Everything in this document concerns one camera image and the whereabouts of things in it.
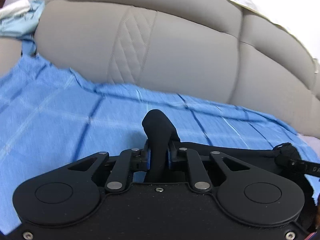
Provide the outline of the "black pants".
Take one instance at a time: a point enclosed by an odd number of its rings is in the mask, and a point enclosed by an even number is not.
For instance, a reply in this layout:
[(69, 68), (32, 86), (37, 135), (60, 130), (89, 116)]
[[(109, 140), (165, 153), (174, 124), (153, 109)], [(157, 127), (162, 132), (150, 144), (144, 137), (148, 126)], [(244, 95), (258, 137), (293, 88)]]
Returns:
[(216, 147), (194, 142), (181, 142), (177, 130), (167, 116), (158, 109), (150, 110), (142, 121), (142, 126), (148, 138), (151, 150), (151, 178), (159, 179), (168, 161), (167, 149), (170, 143), (176, 147), (186, 147), (196, 150), (199, 155), (208, 156), (212, 151), (228, 154), (256, 167), (280, 175), (295, 182), (304, 192), (305, 204), (300, 213), (301, 224), (315, 219), (317, 207), (313, 199), (313, 189), (303, 174), (295, 173), (291, 166), (277, 166), (274, 162), (275, 153), (271, 150), (245, 150), (239, 148)]

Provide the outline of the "blue checkered bed sheet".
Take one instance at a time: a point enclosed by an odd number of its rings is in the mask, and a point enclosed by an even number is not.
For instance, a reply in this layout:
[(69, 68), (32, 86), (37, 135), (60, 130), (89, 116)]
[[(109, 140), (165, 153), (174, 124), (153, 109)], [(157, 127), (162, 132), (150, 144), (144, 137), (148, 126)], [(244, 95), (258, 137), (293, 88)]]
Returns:
[(133, 85), (85, 80), (22, 54), (1, 77), (1, 239), (319, 239), (301, 224), (303, 190), (228, 154), (200, 155), (213, 185), (191, 192), (159, 179), (105, 192), (113, 158), (148, 142), (142, 121), (163, 112), (181, 142), (271, 150), (291, 143), (319, 163), (297, 132), (244, 107)]

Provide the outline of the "beige padded headboard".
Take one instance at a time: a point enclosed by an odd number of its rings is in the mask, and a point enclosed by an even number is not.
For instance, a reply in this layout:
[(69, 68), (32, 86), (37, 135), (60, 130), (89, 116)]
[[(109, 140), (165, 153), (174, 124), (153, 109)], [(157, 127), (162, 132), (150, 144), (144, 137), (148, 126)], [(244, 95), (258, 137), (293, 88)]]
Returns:
[(319, 137), (319, 64), (229, 0), (47, 0), (35, 40), (91, 81), (243, 106)]

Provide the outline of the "light blue crumpled cloth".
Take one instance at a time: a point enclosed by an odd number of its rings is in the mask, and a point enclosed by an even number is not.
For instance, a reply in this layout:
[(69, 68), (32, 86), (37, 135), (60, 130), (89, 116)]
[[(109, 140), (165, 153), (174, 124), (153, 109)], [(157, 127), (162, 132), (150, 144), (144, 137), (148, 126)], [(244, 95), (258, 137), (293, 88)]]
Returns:
[(35, 31), (46, 2), (45, 0), (32, 0), (29, 2), (31, 3), (31, 8), (28, 12), (1, 20), (1, 36), (20, 38)]

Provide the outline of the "white crumpled cloth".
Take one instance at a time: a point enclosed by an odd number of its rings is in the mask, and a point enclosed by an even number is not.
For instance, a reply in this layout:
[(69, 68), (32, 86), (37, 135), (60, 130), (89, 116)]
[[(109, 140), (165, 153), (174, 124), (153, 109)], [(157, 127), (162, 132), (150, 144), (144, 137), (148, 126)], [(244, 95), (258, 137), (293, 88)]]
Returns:
[(31, 3), (28, 0), (18, 0), (14, 3), (10, 3), (0, 9), (0, 20), (5, 18), (20, 16), (28, 12), (31, 8)]

